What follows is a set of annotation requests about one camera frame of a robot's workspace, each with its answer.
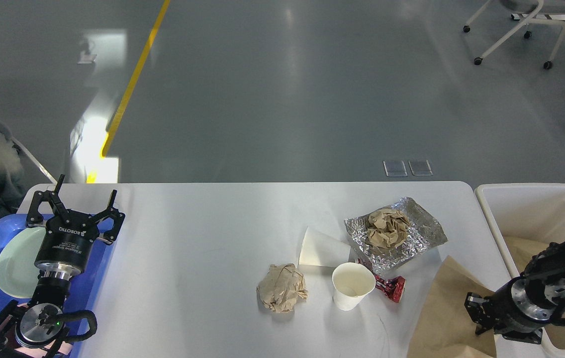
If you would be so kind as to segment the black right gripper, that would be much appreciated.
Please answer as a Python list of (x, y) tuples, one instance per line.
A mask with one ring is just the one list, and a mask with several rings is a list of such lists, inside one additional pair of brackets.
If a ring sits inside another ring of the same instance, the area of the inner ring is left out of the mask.
[(556, 310), (556, 304), (540, 292), (541, 287), (516, 278), (486, 299), (467, 292), (465, 309), (476, 324), (475, 334), (493, 330), (506, 340), (540, 345), (543, 327)]

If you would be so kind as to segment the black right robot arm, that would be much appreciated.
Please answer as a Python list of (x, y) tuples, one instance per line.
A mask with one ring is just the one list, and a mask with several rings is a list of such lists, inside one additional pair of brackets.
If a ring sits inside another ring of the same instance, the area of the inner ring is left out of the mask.
[(540, 344), (545, 326), (565, 327), (565, 242), (550, 243), (494, 294), (468, 292), (464, 307), (476, 335)]

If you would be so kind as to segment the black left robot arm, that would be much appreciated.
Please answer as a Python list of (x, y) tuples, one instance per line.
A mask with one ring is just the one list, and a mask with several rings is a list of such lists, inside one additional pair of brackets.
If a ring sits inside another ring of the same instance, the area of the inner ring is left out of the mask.
[(25, 304), (10, 300), (0, 311), (0, 358), (64, 357), (63, 344), (85, 341), (96, 334), (91, 310), (67, 311), (73, 279), (89, 267), (94, 243), (112, 245), (125, 221), (116, 208), (117, 190), (96, 214), (66, 208), (60, 199), (65, 176), (53, 190), (34, 192), (25, 226), (41, 229), (35, 252), (37, 281)]

